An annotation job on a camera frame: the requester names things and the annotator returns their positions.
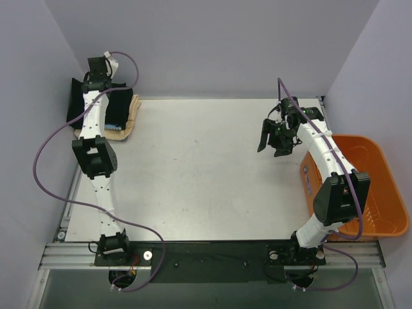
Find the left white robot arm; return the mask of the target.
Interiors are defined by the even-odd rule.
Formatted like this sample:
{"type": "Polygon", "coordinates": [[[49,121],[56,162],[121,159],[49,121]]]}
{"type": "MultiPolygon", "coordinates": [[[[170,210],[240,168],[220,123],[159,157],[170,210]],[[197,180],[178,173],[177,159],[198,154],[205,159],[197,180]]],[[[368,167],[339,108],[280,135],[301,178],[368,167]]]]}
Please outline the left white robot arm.
{"type": "Polygon", "coordinates": [[[95,193],[100,222],[96,255],[106,263],[126,265],[132,259],[133,250],[129,246],[126,228],[114,218],[112,174],[117,170],[118,162],[104,130],[108,90],[113,87],[112,78],[118,62],[107,51],[101,57],[89,58],[88,64],[89,71],[81,87],[86,114],[79,137],[72,142],[72,149],[95,193]]]}

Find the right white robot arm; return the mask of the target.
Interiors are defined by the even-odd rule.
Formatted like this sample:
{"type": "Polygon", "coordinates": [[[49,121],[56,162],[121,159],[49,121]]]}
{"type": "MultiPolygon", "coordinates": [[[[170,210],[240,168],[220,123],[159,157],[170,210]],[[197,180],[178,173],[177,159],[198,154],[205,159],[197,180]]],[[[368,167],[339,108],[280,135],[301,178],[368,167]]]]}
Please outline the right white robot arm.
{"type": "Polygon", "coordinates": [[[287,248],[290,261],[302,263],[310,257],[310,249],[322,245],[339,227],[362,218],[371,180],[345,158],[317,107],[302,108],[291,97],[279,100],[274,111],[280,119],[264,119],[257,151],[270,146],[276,157],[287,156],[304,144],[322,180],[312,201],[314,213],[294,232],[295,243],[287,248]]]}

